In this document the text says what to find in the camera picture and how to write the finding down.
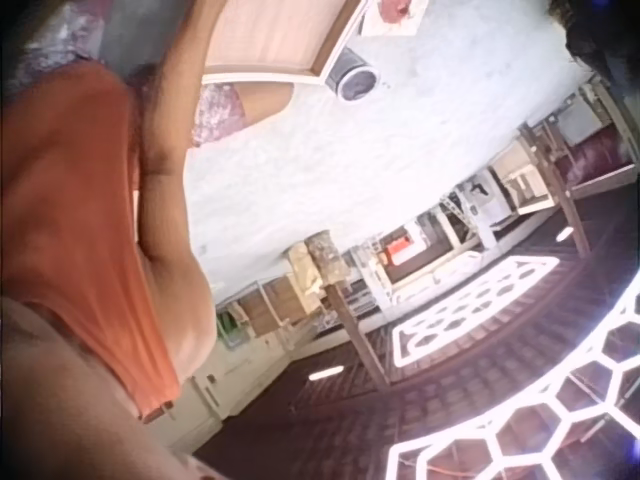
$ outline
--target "window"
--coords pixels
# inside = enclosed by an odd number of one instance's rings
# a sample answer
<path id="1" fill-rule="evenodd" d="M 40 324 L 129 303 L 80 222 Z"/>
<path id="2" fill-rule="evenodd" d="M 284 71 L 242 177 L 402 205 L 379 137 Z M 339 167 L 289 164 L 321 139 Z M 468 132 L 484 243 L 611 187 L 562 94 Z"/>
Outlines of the window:
<path id="1" fill-rule="evenodd" d="M 218 338 L 227 348 L 234 348 L 249 341 L 249 333 L 244 325 L 239 323 L 235 317 L 227 310 L 218 312 Z"/>

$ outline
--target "hair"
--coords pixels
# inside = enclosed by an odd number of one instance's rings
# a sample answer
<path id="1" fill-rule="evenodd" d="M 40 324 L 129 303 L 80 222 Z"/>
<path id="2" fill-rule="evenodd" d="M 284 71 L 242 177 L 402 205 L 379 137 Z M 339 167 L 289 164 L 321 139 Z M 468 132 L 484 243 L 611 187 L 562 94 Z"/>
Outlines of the hair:
<path id="1" fill-rule="evenodd" d="M 550 0 L 548 13 L 567 31 L 571 55 L 614 84 L 640 88 L 640 1 Z"/>

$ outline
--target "orange top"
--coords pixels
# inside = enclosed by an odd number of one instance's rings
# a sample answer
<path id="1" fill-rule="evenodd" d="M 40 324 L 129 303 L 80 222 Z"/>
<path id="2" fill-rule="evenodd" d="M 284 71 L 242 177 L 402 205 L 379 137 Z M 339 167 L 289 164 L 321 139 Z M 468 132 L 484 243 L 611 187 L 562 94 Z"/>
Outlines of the orange top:
<path id="1" fill-rule="evenodd" d="M 134 110 L 89 62 L 3 111 L 2 290 L 56 314 L 147 415 L 180 393 L 134 240 Z"/>

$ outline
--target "light fixture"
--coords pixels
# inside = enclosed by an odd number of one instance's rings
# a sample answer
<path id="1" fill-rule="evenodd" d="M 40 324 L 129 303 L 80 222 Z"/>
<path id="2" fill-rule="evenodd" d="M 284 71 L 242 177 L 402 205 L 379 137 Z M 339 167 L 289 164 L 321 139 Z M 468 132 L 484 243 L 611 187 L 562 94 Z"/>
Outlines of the light fixture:
<path id="1" fill-rule="evenodd" d="M 556 242 L 562 242 L 569 238 L 569 236 L 573 233 L 573 227 L 567 227 L 563 231 L 561 231 L 556 237 Z"/>
<path id="2" fill-rule="evenodd" d="M 558 263 L 555 257 L 508 257 L 465 288 L 398 325 L 391 332 L 395 366 L 406 367 L 469 333 L 526 293 Z"/>
<path id="3" fill-rule="evenodd" d="M 320 372 L 312 373 L 311 375 L 309 375 L 309 380 L 311 380 L 312 382 L 315 382 L 316 380 L 320 380 L 322 378 L 327 378 L 332 375 L 337 375 L 339 373 L 342 373 L 343 370 L 344 370 L 344 367 L 342 365 L 338 367 L 332 367 L 327 370 L 322 370 Z"/>
<path id="4" fill-rule="evenodd" d="M 639 293 L 640 271 L 620 297 L 613 310 L 609 312 L 591 334 L 551 371 L 520 393 L 471 420 L 431 435 L 393 445 L 389 450 L 385 479 L 398 479 L 400 456 L 407 452 L 419 452 L 418 459 L 415 462 L 415 478 L 416 480 L 425 480 L 429 461 L 453 442 L 457 440 L 483 440 L 487 444 L 492 461 L 487 468 L 474 477 L 475 480 L 493 479 L 505 468 L 533 465 L 540 465 L 548 478 L 562 480 L 562 476 L 553 463 L 553 457 L 561 448 L 562 442 L 571 426 L 603 415 L 607 415 L 610 419 L 609 421 L 617 422 L 631 435 L 640 439 L 640 425 L 620 410 L 621 401 L 618 400 L 621 396 L 622 377 L 625 372 L 640 366 L 640 352 L 622 362 L 614 361 L 603 352 L 609 332 L 622 325 L 640 324 L 640 315 L 633 310 L 636 295 Z M 572 375 L 573 371 L 592 362 L 599 363 L 612 373 L 606 398 L 593 406 L 577 411 L 569 411 L 558 400 L 558 392 L 565 381 L 575 382 L 575 377 Z M 498 443 L 498 432 L 518 409 L 536 405 L 547 405 L 560 419 L 560 423 L 550 440 L 540 452 L 505 455 Z"/>

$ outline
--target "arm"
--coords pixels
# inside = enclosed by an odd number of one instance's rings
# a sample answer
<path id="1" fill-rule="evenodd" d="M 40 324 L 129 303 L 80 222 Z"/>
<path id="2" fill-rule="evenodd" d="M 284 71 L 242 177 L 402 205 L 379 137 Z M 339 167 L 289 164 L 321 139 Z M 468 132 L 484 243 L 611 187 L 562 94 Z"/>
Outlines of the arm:
<path id="1" fill-rule="evenodd" d="M 160 329 L 180 380 L 215 342 L 209 284 L 191 252 L 183 170 L 209 41 L 224 0 L 194 0 L 144 113 L 138 236 Z"/>
<path id="2" fill-rule="evenodd" d="M 196 480 L 35 312 L 2 303 L 0 477 Z"/>

